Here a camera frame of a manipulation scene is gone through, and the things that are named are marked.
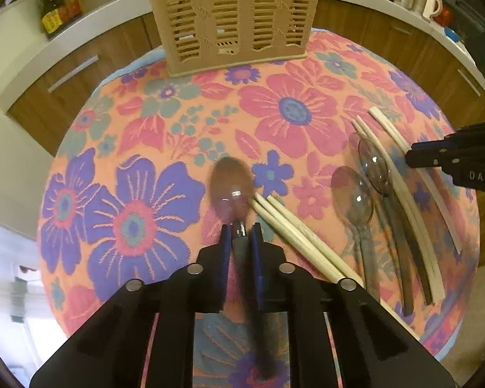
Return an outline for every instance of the metal rivet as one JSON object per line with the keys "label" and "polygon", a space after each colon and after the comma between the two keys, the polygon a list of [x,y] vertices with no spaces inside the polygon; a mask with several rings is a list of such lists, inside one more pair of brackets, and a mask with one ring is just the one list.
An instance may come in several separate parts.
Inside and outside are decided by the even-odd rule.
{"label": "metal rivet", "polygon": [[125,288],[128,289],[129,292],[136,292],[142,288],[142,282],[138,279],[131,279],[125,284]]}
{"label": "metal rivet", "polygon": [[340,281],[340,286],[342,289],[352,292],[357,287],[357,283],[352,279],[343,279]]}
{"label": "metal rivet", "polygon": [[187,272],[189,274],[201,274],[203,272],[203,266],[198,263],[190,264],[190,266],[187,267]]}
{"label": "metal rivet", "polygon": [[279,265],[278,269],[281,273],[291,274],[293,271],[295,271],[295,266],[291,263],[282,263]]}

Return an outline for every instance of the tiled floor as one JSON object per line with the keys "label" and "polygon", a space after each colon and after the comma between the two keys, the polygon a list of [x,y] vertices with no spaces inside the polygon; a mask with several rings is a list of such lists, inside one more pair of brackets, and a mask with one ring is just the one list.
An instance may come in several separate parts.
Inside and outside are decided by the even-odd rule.
{"label": "tiled floor", "polygon": [[463,385],[485,357],[485,266],[476,273],[469,308],[455,345],[442,364]]}

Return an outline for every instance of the woven pattern basket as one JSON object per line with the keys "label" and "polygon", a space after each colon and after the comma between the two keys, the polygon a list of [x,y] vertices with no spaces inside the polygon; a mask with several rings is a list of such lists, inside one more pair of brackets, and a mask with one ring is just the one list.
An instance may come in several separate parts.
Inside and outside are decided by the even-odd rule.
{"label": "woven pattern basket", "polygon": [[171,76],[300,58],[317,0],[150,0]]}

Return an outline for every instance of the silver handle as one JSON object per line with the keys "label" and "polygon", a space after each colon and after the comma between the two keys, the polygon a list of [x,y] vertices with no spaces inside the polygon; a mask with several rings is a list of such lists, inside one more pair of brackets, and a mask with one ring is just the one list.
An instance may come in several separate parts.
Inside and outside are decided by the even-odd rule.
{"label": "silver handle", "polygon": [[472,87],[472,90],[474,90],[474,93],[476,93],[478,97],[481,97],[480,91],[476,89],[476,86],[472,84],[472,81],[469,80],[469,78],[465,75],[463,71],[461,71],[461,69],[458,69],[458,74],[461,75],[462,79],[464,79],[467,82],[467,84]]}
{"label": "silver handle", "polygon": [[52,93],[56,90],[59,86],[61,86],[66,81],[70,80],[73,76],[83,71],[85,68],[90,67],[93,63],[99,60],[99,56],[95,55],[92,58],[83,62],[80,66],[74,68],[70,73],[65,74],[62,78],[60,78],[57,82],[55,82],[51,87],[47,89],[47,92]]}
{"label": "silver handle", "polygon": [[398,26],[394,26],[393,29],[396,30],[397,32],[405,33],[408,36],[411,35],[411,32],[409,30],[402,29]]}

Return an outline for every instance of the round table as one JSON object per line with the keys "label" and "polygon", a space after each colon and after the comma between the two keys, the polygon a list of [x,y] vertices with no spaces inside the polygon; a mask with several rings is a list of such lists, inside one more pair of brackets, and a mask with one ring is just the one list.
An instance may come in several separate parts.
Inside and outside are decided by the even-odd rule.
{"label": "round table", "polygon": [[[397,164],[434,243],[446,298],[425,306],[412,270],[415,312],[404,319],[432,354],[439,353],[457,332],[477,267],[476,194],[453,186],[440,170],[431,171],[456,222],[463,246],[458,254],[433,198],[368,114],[371,106],[410,144],[453,132],[406,75],[327,31],[312,33],[304,59],[180,78],[169,78],[161,60],[99,87],[54,159],[39,222],[43,282],[63,330],[72,334],[127,280],[166,279],[218,240],[221,223],[205,184],[223,156],[245,161],[259,192],[278,197],[362,273],[352,232],[336,216],[330,190],[336,167],[358,170],[349,136],[350,120],[360,115]],[[262,218],[252,215],[248,224],[254,221],[261,223],[266,241],[284,247],[289,261],[319,277]],[[381,297],[400,314],[399,285],[376,214],[372,235]],[[197,320],[196,344],[204,354],[195,362],[195,382],[253,386],[242,316],[230,279],[225,312]],[[286,361],[286,341],[279,351]],[[270,387],[286,380],[279,376]]]}

